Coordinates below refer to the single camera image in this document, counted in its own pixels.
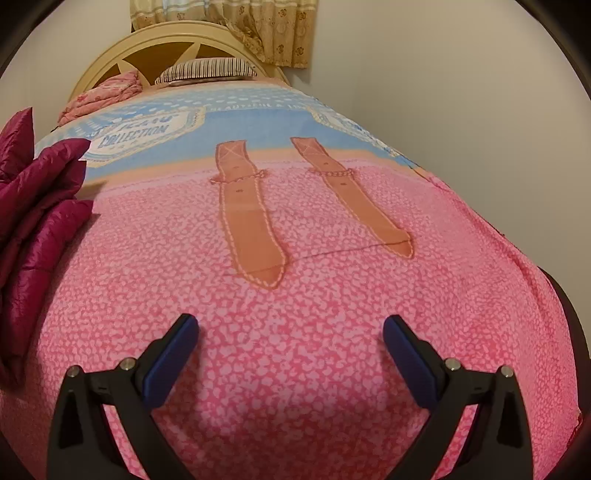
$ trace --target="dark object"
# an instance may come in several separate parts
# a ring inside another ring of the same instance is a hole
[[[35,27],[64,0],[2,2],[0,17],[0,77]]]
[[[103,404],[114,405],[129,441],[151,480],[194,480],[150,416],[164,403],[197,345],[195,317],[183,314],[135,360],[85,373],[70,367],[51,423],[48,480],[138,480],[129,473],[109,428]]]
[[[587,479],[589,472],[591,472],[591,415],[589,415],[591,411],[591,360],[589,359],[589,349],[573,304],[558,282],[549,273],[544,270],[542,272],[554,287],[569,324],[574,364],[577,369],[579,408],[583,412],[583,424],[573,439],[573,443],[546,477],[546,480]]]
[[[431,416],[388,480],[431,480],[467,405],[478,409],[448,480],[531,480],[534,465],[525,406],[514,371],[466,370],[443,361],[399,316],[384,323],[384,342],[417,404]]]
[[[2,480],[35,480],[0,433],[0,478]]]
[[[552,36],[591,98],[591,2],[517,0]]]

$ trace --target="bed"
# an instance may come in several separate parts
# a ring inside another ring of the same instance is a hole
[[[257,80],[150,88],[207,56],[243,58]],[[72,96],[131,69],[145,93],[36,146],[91,140],[79,198],[94,200],[54,276],[24,386],[0,395],[0,429],[37,479],[67,368],[113,368],[181,312],[202,339],[155,419],[198,478],[384,478],[426,419],[387,361],[381,325],[394,313],[444,358],[514,368],[535,478],[549,478],[589,406],[584,336],[550,277],[444,182],[290,88],[223,27],[135,32]]]

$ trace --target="blue clamp pad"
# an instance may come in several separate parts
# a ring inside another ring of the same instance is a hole
[[[402,318],[395,315],[384,322],[384,343],[417,405],[433,410],[439,402],[441,386],[433,366],[429,366],[419,351],[425,342],[418,340]]]
[[[159,408],[164,404],[198,339],[199,325],[196,318],[183,314],[168,333],[156,341],[162,342],[157,345],[159,352],[150,362],[150,369],[141,383],[142,401],[148,409]]]

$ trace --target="striped pillow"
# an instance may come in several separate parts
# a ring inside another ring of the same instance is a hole
[[[158,83],[189,79],[223,79],[227,77],[251,78],[256,73],[247,61],[234,57],[215,57],[189,60],[164,70]]]

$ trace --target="metal bolt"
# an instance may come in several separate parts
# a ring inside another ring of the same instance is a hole
[[[460,361],[455,358],[448,358],[447,360],[445,360],[445,366],[452,372],[455,372],[456,370],[462,368],[462,364],[460,363]]]
[[[80,373],[80,367],[78,365],[72,365],[68,371],[66,372],[66,375],[70,378],[74,378],[76,375],[78,375]]]
[[[131,356],[124,358],[121,362],[119,362],[119,368],[121,370],[125,370],[126,372],[131,370],[133,367],[135,367],[135,358]]]
[[[515,372],[509,365],[503,365],[501,367],[501,374],[505,378],[511,378],[513,375],[515,375]]]

